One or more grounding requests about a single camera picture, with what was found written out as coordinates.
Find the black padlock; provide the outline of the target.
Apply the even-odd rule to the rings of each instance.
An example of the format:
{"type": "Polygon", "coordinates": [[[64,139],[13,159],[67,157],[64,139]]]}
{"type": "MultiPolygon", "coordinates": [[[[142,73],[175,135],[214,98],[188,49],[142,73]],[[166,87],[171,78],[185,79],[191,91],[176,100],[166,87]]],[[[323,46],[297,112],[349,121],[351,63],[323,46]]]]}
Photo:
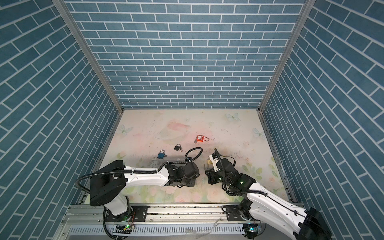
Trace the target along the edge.
{"type": "Polygon", "coordinates": [[[174,147],[174,150],[175,151],[179,151],[179,152],[182,152],[183,151],[183,148],[180,144],[177,144],[175,147],[174,147]]]}

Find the blue padlock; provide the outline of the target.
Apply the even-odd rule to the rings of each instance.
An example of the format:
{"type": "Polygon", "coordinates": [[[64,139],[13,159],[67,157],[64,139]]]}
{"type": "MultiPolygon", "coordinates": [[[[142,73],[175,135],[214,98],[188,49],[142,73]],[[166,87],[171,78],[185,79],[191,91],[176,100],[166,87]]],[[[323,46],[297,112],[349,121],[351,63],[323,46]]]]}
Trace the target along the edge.
{"type": "Polygon", "coordinates": [[[159,153],[158,153],[158,155],[157,155],[157,158],[158,158],[158,159],[164,159],[164,158],[166,158],[166,157],[167,157],[167,155],[166,155],[166,153],[165,153],[165,150],[160,150],[159,153]]]}

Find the red padlock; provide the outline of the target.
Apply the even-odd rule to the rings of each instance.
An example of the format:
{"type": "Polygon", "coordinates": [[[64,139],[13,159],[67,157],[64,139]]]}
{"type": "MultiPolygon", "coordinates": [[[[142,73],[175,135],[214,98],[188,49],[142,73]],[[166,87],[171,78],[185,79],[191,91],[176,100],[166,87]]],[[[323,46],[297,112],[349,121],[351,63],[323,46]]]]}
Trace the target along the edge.
{"type": "Polygon", "coordinates": [[[210,139],[206,136],[203,136],[203,135],[197,135],[195,140],[194,140],[194,143],[197,144],[197,143],[203,143],[203,142],[208,142],[210,139]]]}

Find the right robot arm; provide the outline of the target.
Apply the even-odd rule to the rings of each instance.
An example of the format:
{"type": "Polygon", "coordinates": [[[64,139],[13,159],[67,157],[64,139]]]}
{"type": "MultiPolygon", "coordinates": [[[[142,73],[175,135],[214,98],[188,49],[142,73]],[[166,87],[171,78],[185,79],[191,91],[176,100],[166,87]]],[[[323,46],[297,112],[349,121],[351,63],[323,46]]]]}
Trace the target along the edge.
{"type": "Polygon", "coordinates": [[[209,156],[213,168],[206,171],[210,185],[221,184],[229,196],[241,196],[240,215],[260,220],[292,240],[330,240],[332,233],[322,214],[306,210],[268,191],[254,178],[239,173],[235,164],[218,151],[209,156]]]}

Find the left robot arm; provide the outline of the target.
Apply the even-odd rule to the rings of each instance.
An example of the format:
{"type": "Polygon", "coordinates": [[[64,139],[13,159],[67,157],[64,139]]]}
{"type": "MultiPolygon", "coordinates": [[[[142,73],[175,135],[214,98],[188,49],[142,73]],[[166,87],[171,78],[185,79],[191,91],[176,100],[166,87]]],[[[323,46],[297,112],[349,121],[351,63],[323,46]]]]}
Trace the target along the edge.
{"type": "Polygon", "coordinates": [[[183,161],[165,162],[158,168],[127,167],[122,160],[116,160],[79,177],[75,186],[89,194],[91,206],[103,206],[113,216],[129,215],[132,210],[129,198],[122,193],[124,189],[137,186],[192,188],[200,176],[195,160],[202,153],[203,148],[192,148],[183,161]]]}

